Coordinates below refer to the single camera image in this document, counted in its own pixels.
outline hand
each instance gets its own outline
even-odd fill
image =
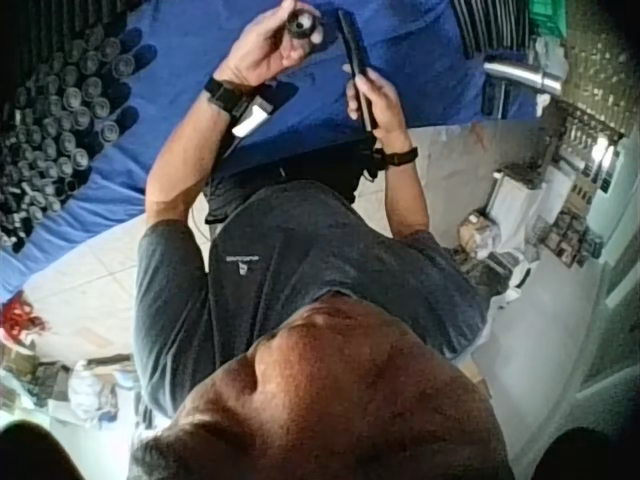
[[[348,65],[345,70],[351,71]],[[373,116],[378,128],[373,134],[380,141],[386,153],[404,153],[413,148],[400,98],[395,87],[387,79],[372,69],[367,69],[367,76],[357,75],[355,85],[365,97],[371,100]],[[353,80],[347,84],[347,112],[353,120],[360,116],[356,88]]]
[[[320,16],[310,5],[296,0],[283,0],[279,7],[258,16],[243,30],[227,58],[214,73],[214,78],[250,89],[300,64],[312,46],[322,42],[323,32],[322,27],[318,26],[308,40],[291,38],[285,24],[289,14],[298,8]]]

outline red object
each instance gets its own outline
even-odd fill
[[[23,292],[16,293],[2,306],[0,328],[14,342],[20,342],[20,335],[27,331],[44,331],[42,318],[33,314],[33,306],[24,298]]]

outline blue tablecloth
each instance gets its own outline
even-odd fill
[[[341,0],[311,2],[327,12],[353,11],[372,64],[391,79],[409,126],[481,120],[482,59],[465,60],[449,0]],[[93,163],[89,183],[58,214],[47,215],[17,255],[0,252],[0,301],[34,273],[76,246],[143,213],[144,185],[155,156],[228,52],[242,28],[275,0],[154,0],[130,15],[156,60],[138,73],[130,105],[137,124]],[[251,136],[225,163],[221,175],[339,143],[360,134],[346,115],[341,71],[346,56],[334,37],[325,50],[283,76],[299,87],[295,98]],[[519,96],[512,117],[533,118],[532,95]]]

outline black pants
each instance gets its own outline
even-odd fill
[[[229,177],[213,175],[204,189],[209,203],[206,223],[224,223],[263,188],[296,180],[322,183],[352,204],[364,172],[373,179],[377,176],[372,152],[372,140],[363,139],[295,155]]]

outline t-shirt logo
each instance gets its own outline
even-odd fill
[[[260,257],[258,257],[257,255],[233,256],[233,257],[228,256],[225,258],[225,260],[227,262],[238,262],[238,272],[240,273],[241,276],[244,277],[249,271],[249,263],[257,262],[258,260],[260,260]]]

